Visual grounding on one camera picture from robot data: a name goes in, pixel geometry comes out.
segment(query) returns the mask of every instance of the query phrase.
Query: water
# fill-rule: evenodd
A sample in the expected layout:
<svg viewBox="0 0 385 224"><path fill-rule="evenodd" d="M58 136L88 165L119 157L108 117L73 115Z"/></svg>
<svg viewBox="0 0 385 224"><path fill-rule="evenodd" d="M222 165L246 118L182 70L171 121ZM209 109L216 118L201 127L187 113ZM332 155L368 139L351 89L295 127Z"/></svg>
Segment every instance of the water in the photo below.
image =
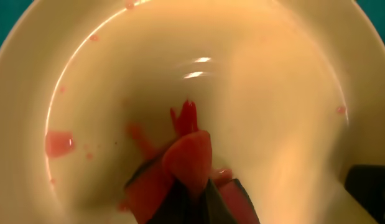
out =
<svg viewBox="0 0 385 224"><path fill-rule="evenodd" d="M122 9L75 52L48 123L73 136L75 150L49 167L75 219L132 220L114 212L142 162L126 125L141 124L162 146L175 137L170 109L191 99L211 134L214 166L233 169L259 218L312 221L320 210L313 195L346 126L343 96L306 28L273 2L252 4Z"/></svg>

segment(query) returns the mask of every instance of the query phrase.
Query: red fruit piece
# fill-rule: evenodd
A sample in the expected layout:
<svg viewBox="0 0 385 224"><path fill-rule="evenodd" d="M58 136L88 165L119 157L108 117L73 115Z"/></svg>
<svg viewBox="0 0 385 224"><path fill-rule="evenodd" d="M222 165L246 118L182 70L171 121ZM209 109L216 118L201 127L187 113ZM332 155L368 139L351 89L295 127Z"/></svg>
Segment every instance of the red fruit piece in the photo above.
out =
<svg viewBox="0 0 385 224"><path fill-rule="evenodd" d="M98 41L98 36L96 34L93 34L93 35L90 36L90 40Z"/></svg>
<svg viewBox="0 0 385 224"><path fill-rule="evenodd" d="M134 9L134 3L133 2L127 2L126 3L126 9L127 10Z"/></svg>
<svg viewBox="0 0 385 224"><path fill-rule="evenodd" d="M221 187L232 180L232 175L231 169L216 169L211 171L210 178L216 187Z"/></svg>
<svg viewBox="0 0 385 224"><path fill-rule="evenodd" d="M256 212L243 194L242 190L234 182L218 189L223 197L228 210L239 224L260 224Z"/></svg>
<svg viewBox="0 0 385 224"><path fill-rule="evenodd" d="M170 109L170 116L172 117L174 131L179 136L199 131L197 107L193 101L188 100L182 105L180 116L176 118L173 108Z"/></svg>
<svg viewBox="0 0 385 224"><path fill-rule="evenodd" d="M336 112L338 114L345 114L347 111L346 107L345 106L339 106L337 109L336 109Z"/></svg>
<svg viewBox="0 0 385 224"><path fill-rule="evenodd" d="M153 217L173 183L173 178L165 175L161 162L157 161L124 189L125 203L138 223L146 223Z"/></svg>
<svg viewBox="0 0 385 224"><path fill-rule="evenodd" d="M205 189L211 171L211 142L207 131L180 138L164 154L164 169L174 175L190 191L192 197Z"/></svg>
<svg viewBox="0 0 385 224"><path fill-rule="evenodd" d="M58 158L75 149L71 132L49 131L45 136L45 152L49 158Z"/></svg>

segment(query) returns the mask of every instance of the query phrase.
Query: watermelon chunk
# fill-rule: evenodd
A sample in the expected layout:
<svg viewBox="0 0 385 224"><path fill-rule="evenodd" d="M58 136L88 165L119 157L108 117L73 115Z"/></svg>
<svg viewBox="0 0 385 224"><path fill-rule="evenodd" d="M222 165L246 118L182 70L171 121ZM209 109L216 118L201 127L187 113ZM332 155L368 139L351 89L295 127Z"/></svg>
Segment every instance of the watermelon chunk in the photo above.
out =
<svg viewBox="0 0 385 224"><path fill-rule="evenodd" d="M207 131L197 131L180 138L164 154L163 167L194 196L205 189L211 171L211 142Z"/></svg>
<svg viewBox="0 0 385 224"><path fill-rule="evenodd" d="M239 224L260 224L253 204L239 180L235 179L218 190L228 210Z"/></svg>
<svg viewBox="0 0 385 224"><path fill-rule="evenodd" d="M124 189L126 204L138 223L153 217L173 183L174 179L164 173L158 160Z"/></svg>
<svg viewBox="0 0 385 224"><path fill-rule="evenodd" d="M178 136L184 136L198 131L197 107L193 101L188 100L182 105L180 116L177 118L173 108L170 109L174 131Z"/></svg>
<svg viewBox="0 0 385 224"><path fill-rule="evenodd" d="M211 171L210 179L213 180L216 187L221 187L232 180L231 169L213 169Z"/></svg>

